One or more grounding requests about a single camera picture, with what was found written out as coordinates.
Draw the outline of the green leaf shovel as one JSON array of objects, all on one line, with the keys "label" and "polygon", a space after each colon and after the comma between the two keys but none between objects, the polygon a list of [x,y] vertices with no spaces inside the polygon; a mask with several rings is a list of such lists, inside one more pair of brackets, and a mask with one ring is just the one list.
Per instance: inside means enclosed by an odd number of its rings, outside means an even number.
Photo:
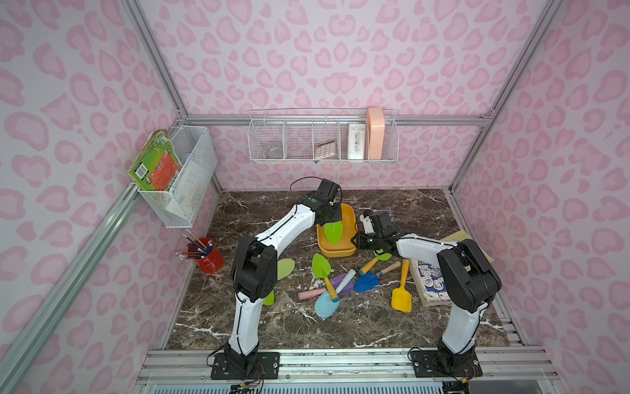
[{"label": "green leaf shovel", "polygon": [[344,226],[342,222],[326,223],[323,230],[327,241],[335,246],[343,236]]}]

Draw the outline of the blue shovel wooden handle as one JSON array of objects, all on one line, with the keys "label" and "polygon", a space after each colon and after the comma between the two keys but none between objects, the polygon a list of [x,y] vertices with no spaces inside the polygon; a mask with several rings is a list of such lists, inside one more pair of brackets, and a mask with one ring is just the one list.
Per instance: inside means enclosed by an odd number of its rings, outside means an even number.
[{"label": "blue shovel wooden handle", "polygon": [[377,274],[367,273],[364,276],[360,277],[356,283],[354,284],[354,290],[359,293],[369,292],[374,287],[379,285],[379,279],[388,272],[393,271],[394,269],[398,269],[401,267],[401,262],[396,261],[390,266],[382,269],[382,271]]}]

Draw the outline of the green shovel blue-tipped handle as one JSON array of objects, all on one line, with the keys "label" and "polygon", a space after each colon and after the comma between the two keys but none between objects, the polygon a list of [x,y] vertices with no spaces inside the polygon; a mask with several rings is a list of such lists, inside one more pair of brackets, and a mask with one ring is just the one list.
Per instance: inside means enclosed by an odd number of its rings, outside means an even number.
[{"label": "green shovel blue-tipped handle", "polygon": [[331,297],[331,301],[333,303],[338,303],[338,294],[336,292],[336,289],[333,287],[331,280],[329,279],[329,275],[331,274],[331,265],[329,261],[322,254],[316,253],[313,256],[312,269],[313,275],[323,279],[323,281],[325,282],[328,295]]}]

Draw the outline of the purple shovel pink handle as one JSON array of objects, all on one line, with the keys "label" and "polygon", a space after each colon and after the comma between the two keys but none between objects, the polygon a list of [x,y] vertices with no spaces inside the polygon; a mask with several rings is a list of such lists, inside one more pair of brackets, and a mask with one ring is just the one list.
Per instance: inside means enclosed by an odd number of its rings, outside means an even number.
[{"label": "purple shovel pink handle", "polygon": [[[341,274],[338,275],[336,277],[333,277],[331,279],[331,283],[334,287],[338,287],[342,280],[344,279],[345,275]],[[354,291],[354,281],[351,280],[343,289],[341,292],[337,292],[337,294],[339,296],[342,296],[344,294],[350,293]],[[314,290],[310,290],[310,291],[305,291],[305,292],[300,292],[298,294],[298,299],[299,300],[308,300],[311,299],[313,297],[319,296],[321,294],[323,294],[324,292],[327,292],[326,287],[322,287],[322,288],[318,288],[318,289],[314,289]]]}]

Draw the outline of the green shovel under left arm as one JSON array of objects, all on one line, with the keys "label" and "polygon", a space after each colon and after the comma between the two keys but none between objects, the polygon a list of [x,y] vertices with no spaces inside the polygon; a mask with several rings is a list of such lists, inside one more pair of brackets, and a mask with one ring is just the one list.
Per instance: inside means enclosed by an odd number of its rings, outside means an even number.
[{"label": "green shovel under left arm", "polygon": [[[280,281],[288,277],[295,269],[295,261],[293,259],[281,259],[277,262],[277,280]],[[273,305],[275,302],[274,291],[265,298],[264,305]]]}]

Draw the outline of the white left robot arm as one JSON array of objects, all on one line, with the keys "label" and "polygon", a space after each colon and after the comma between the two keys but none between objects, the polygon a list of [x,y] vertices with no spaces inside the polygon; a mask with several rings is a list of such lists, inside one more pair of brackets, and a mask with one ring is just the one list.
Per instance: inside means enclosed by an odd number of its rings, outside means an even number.
[{"label": "white left robot arm", "polygon": [[322,178],[315,191],[295,200],[289,212],[266,231],[239,239],[231,268],[236,310],[224,354],[233,368],[248,373],[257,366],[259,320],[263,302],[277,283],[282,252],[304,231],[342,219],[343,192]]}]

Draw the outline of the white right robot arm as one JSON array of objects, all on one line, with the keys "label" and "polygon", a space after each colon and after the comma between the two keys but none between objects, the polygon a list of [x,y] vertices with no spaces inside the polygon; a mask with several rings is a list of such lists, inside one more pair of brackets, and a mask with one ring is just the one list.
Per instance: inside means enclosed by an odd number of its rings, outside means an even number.
[{"label": "white right robot arm", "polygon": [[446,330],[438,341],[433,369],[455,374],[458,367],[473,362],[476,334],[482,316],[502,288],[495,269],[476,241],[444,243],[403,233],[388,213],[365,210],[359,220],[363,230],[353,244],[368,251],[382,251],[402,259],[437,265],[451,299]]}]

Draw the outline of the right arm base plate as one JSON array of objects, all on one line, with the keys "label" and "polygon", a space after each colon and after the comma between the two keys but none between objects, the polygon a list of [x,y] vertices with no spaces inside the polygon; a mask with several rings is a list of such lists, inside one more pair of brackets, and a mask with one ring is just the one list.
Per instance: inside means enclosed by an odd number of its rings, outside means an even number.
[{"label": "right arm base plate", "polygon": [[482,366],[474,350],[452,355],[448,350],[420,350],[407,353],[416,378],[474,379],[483,376]]}]

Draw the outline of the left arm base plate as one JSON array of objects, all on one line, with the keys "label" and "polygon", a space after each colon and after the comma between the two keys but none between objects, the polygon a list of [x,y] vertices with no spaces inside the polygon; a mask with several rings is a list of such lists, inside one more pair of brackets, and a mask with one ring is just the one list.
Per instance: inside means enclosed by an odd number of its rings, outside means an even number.
[{"label": "left arm base plate", "polygon": [[231,352],[219,353],[212,363],[211,380],[278,379],[281,354],[279,352],[254,352],[248,357]]}]

